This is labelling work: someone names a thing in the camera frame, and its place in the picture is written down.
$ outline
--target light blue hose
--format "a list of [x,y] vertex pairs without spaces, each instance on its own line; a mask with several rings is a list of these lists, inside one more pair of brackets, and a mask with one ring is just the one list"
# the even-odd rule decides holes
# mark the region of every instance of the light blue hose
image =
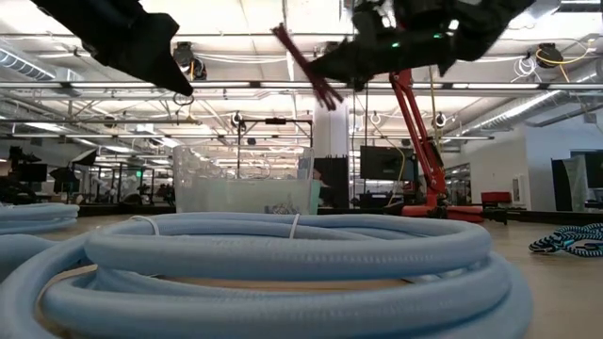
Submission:
[[0,235],[61,230],[76,223],[78,211],[77,205],[63,203],[0,206]]
[[[0,338],[55,338],[34,318],[37,297],[58,272],[86,258],[98,271],[54,284],[41,306],[46,317],[87,338],[520,338],[530,323],[526,282],[490,252],[490,236],[480,226],[304,216],[296,239],[288,239],[293,219],[170,215],[154,218],[161,235],[154,235],[148,220],[130,220],[60,243],[0,286]],[[253,281],[403,277],[417,283],[270,293],[151,275]]]

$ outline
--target black monitor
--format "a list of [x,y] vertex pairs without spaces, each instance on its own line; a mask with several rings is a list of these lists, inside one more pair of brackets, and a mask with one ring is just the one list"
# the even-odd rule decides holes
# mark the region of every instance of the black monitor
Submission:
[[360,147],[360,177],[369,180],[397,181],[402,167],[404,152],[406,163],[402,173],[403,181],[416,180],[415,152],[410,149],[396,149],[394,147]]
[[46,164],[20,164],[17,167],[19,181],[23,183],[45,183],[48,178]]
[[589,188],[603,188],[603,153],[586,153],[586,181]]

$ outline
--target ceiling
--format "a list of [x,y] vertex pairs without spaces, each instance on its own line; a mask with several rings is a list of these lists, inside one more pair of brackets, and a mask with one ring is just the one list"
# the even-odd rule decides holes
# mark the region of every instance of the ceiling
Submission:
[[[329,40],[341,40],[352,29],[345,11],[342,13],[339,9],[338,0],[141,0],[140,3],[149,12],[169,13],[180,24],[180,31],[173,42],[193,42],[195,52],[206,64],[208,80],[213,81],[305,81],[297,67],[294,67],[292,73],[289,71],[285,49],[269,33],[271,28],[283,20],[286,20],[287,27],[293,33],[294,41],[308,56],[312,55],[315,46]],[[42,14],[30,1],[0,0],[0,13],[0,39],[42,65],[72,69],[86,81],[135,80],[98,64],[91,57],[74,56],[74,50],[82,49],[80,40],[54,19]],[[433,80],[457,83],[539,81],[534,75],[518,76],[517,63],[528,50],[534,50],[540,42],[554,42],[566,57],[580,57],[584,54],[586,41],[593,39],[589,54],[583,60],[567,65],[567,71],[571,74],[573,70],[597,57],[597,49],[603,48],[603,40],[599,38],[601,29],[600,13],[557,13],[547,15],[537,22],[513,22],[483,59],[473,63],[458,62],[444,77],[436,75]],[[544,82],[564,81],[558,69],[538,69],[536,72]],[[413,70],[413,76],[415,81],[430,81],[427,68]],[[2,68],[0,79],[29,81]],[[376,79],[385,80],[383,76]],[[53,98],[52,95],[41,98],[39,92],[28,90],[15,93],[27,99],[38,96],[41,105],[63,113],[69,109],[67,101]],[[77,118],[82,120],[103,118],[106,115],[120,119],[175,119],[179,107],[173,104],[171,95],[148,90],[128,91],[126,94],[135,99],[115,101],[105,98],[92,102],[85,109],[82,107],[91,100],[74,101],[71,112],[77,111]],[[295,105],[291,94],[296,99]],[[220,134],[230,132],[229,122],[232,113],[236,111],[247,118],[311,120],[315,109],[312,94],[302,90],[266,92],[229,89],[224,92],[219,89],[203,89],[198,90],[196,95],[197,102],[178,112],[178,118],[185,119],[190,115],[193,119],[202,121],[211,131]],[[136,96],[146,99],[138,100]],[[432,118],[429,92],[421,92],[416,99],[425,122],[429,125]],[[434,102],[436,111],[453,117],[454,123],[466,123],[512,99],[513,95],[506,92],[442,94],[436,91]],[[365,110],[379,114],[382,117],[380,129],[384,134],[406,134],[406,126],[393,93],[381,91],[362,93],[358,97],[348,95],[348,102],[351,114],[360,115]],[[197,131],[200,127],[174,123],[155,126],[155,131],[163,134],[185,134],[190,129]],[[358,132],[364,132],[364,129],[365,126],[357,126]],[[367,129],[371,135],[378,133],[372,126]],[[254,131],[262,134],[294,134],[296,128],[293,125],[279,128],[259,126]]]

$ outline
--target blue and white rope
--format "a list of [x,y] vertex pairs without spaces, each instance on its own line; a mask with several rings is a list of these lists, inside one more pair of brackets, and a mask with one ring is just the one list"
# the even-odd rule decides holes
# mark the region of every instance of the blue and white rope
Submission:
[[0,206],[0,235],[62,230],[76,223],[78,211],[77,205],[63,203]]
[[[55,339],[43,314],[87,338],[523,337],[521,274],[480,226],[385,216],[182,214],[134,219],[44,250],[0,285],[0,338]],[[295,239],[290,239],[294,227]],[[272,293],[152,278],[346,281],[417,278],[382,290]]]
[[603,223],[595,223],[584,227],[561,227],[553,235],[530,244],[530,250],[536,253],[553,253],[564,250],[584,258],[603,257],[603,243],[586,243],[577,246],[579,241],[584,240],[603,241]]

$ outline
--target clear plastic bin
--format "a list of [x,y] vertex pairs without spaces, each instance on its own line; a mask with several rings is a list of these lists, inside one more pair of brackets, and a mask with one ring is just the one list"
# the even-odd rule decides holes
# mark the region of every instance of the clear plastic bin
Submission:
[[309,148],[178,146],[173,163],[178,213],[314,212]]

